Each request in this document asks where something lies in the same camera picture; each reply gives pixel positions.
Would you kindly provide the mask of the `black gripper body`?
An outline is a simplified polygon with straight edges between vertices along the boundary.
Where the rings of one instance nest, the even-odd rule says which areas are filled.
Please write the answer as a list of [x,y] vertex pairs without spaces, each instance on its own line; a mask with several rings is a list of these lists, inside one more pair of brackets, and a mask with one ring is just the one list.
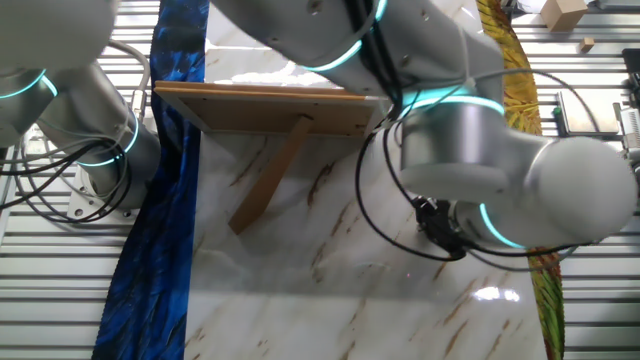
[[436,245],[445,250],[452,259],[466,256],[463,241],[452,229],[449,222],[450,203],[445,200],[426,199],[426,220],[428,234]]

